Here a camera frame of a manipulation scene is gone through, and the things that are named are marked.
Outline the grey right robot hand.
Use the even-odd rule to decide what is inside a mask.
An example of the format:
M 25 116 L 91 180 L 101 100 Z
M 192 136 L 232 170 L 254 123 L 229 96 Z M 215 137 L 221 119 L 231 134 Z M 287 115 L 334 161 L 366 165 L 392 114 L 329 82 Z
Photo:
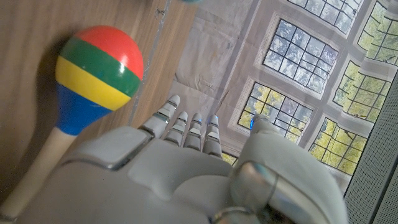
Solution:
M 262 114 L 238 160 L 222 159 L 218 118 L 174 112 L 84 142 L 56 166 L 18 223 L 346 223 L 328 169 Z M 171 128 L 167 123 L 174 119 Z

